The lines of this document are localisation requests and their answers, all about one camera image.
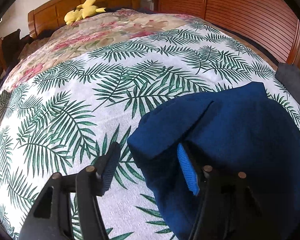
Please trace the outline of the wooden louvred wardrobe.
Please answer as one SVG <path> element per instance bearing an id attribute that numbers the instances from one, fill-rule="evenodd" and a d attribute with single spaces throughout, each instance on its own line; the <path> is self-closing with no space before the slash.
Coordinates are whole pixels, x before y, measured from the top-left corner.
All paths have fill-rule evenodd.
<path id="1" fill-rule="evenodd" d="M 300 20 L 283 0 L 154 0 L 154 9 L 200 17 L 300 67 Z"/>

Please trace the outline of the floral quilt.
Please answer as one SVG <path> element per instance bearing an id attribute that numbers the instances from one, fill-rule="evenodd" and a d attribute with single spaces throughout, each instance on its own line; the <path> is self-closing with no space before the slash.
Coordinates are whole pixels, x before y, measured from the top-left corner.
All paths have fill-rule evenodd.
<path id="1" fill-rule="evenodd" d="M 2 88 L 11 92 L 39 73 L 88 51 L 176 29 L 194 20 L 196 17 L 186 14 L 146 14 L 120 9 L 65 25 L 51 36 L 26 45 L 19 55 L 19 63 L 6 76 Z"/>

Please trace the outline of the wooden headboard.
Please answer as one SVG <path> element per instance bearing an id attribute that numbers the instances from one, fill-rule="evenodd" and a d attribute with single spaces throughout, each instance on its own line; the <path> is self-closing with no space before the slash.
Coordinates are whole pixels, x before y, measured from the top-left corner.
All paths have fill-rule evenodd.
<path id="1" fill-rule="evenodd" d="M 36 39 L 46 30 L 57 30 L 65 25 L 64 16 L 86 0 L 50 0 L 28 13 L 29 33 Z M 141 0 L 95 0 L 97 7 L 139 9 Z"/>

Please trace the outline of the palm leaf bed sheet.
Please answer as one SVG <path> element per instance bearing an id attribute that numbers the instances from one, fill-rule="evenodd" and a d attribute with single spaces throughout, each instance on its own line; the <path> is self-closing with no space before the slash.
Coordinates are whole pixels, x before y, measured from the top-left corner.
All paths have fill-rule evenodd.
<path id="1" fill-rule="evenodd" d="M 62 62 L 0 93 L 0 224 L 17 239 L 49 177 L 104 155 L 121 157 L 100 201 L 110 239 L 175 239 L 127 146 L 141 117 L 188 93 L 262 82 L 300 129 L 300 105 L 253 50 L 194 21 Z"/>

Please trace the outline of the yellow plush toy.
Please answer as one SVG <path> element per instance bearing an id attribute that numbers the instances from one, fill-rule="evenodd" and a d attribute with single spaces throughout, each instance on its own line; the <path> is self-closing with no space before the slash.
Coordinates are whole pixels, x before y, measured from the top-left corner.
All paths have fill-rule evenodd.
<path id="1" fill-rule="evenodd" d="M 75 7 L 74 10 L 71 10 L 64 16 L 64 21 L 66 25 L 78 22 L 85 18 L 94 16 L 98 13 L 106 12 L 106 8 L 99 8 L 94 3 L 96 0 L 86 0 L 83 4 Z"/>

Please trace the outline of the wooden chair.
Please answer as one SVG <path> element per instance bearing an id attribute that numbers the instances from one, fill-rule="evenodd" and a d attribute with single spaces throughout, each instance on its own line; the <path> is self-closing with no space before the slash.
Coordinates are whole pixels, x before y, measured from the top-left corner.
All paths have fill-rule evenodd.
<path id="1" fill-rule="evenodd" d="M 0 59 L 4 70 L 10 66 L 14 67 L 18 62 L 18 57 L 26 44 L 31 44 L 33 38 L 26 35 L 20 38 L 20 29 L 0 38 Z"/>

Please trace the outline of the navy blue suit jacket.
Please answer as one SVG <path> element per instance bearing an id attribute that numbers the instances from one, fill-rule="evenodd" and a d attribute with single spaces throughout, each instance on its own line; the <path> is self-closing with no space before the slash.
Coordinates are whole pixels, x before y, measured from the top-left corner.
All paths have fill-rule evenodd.
<path id="1" fill-rule="evenodd" d="M 264 85 L 194 93 L 167 101 L 142 117 L 127 144 L 159 211 L 179 239 L 190 239 L 199 198 L 177 157 L 191 143 L 216 164 L 244 172 L 266 210 L 276 239 L 298 239 L 300 131 Z"/>

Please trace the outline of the dark grey garment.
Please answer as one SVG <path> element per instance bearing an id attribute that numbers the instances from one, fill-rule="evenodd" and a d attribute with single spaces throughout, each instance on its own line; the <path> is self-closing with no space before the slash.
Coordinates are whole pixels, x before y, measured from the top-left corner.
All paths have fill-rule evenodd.
<path id="1" fill-rule="evenodd" d="M 279 63 L 275 77 L 300 104 L 300 69 L 294 65 Z"/>

